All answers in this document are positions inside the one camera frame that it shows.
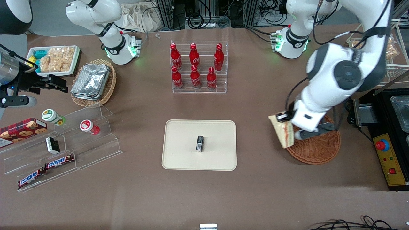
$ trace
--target aluminum foil container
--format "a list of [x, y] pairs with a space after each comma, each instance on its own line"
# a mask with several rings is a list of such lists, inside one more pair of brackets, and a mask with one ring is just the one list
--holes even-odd
[[110, 68], [106, 65], [87, 64], [82, 68], [71, 94], [80, 99], [99, 100], [108, 80]]

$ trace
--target snickers logo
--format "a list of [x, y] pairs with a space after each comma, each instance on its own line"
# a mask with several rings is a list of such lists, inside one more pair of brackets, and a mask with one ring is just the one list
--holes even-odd
[[55, 160], [55, 161], [52, 161], [52, 162], [48, 163], [47, 168], [55, 167], [55, 166], [58, 166], [61, 163], [64, 163], [66, 158], [67, 157], [65, 156], [63, 158], [60, 158], [58, 160]]
[[20, 186], [23, 186], [25, 183], [27, 183], [27, 182], [29, 182], [30, 180], [36, 178], [37, 176], [38, 176], [38, 170], [35, 171], [35, 172], [33, 172], [32, 174], [26, 176], [25, 178], [23, 178], [23, 179], [20, 181], [19, 185], [20, 185]]

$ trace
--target green led light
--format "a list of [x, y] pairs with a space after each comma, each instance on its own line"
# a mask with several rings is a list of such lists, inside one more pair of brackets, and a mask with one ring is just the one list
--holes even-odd
[[281, 51], [281, 42], [277, 43], [276, 51], [277, 51], [277, 52], [280, 52], [280, 51]]
[[128, 46], [128, 50], [129, 50], [130, 54], [132, 55], [132, 57], [136, 56], [136, 54], [137, 54], [136, 48]]
[[308, 40], [306, 41], [306, 45], [304, 46], [303, 52], [307, 49]]
[[105, 52], [108, 55], [108, 58], [111, 58], [111, 56], [109, 56], [109, 52], [106, 50], [106, 48], [105, 48]]

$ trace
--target green-lidded jar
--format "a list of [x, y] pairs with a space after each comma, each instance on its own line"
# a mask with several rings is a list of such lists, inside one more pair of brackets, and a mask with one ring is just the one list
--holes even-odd
[[56, 125], [63, 125], [65, 123], [65, 117], [59, 115], [54, 109], [50, 108], [44, 110], [41, 114], [41, 118]]

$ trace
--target cookie box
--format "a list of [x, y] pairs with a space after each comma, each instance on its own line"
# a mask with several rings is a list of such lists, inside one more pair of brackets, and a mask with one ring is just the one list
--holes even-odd
[[17, 122], [0, 130], [0, 148], [44, 132], [47, 132], [47, 124], [36, 118]]

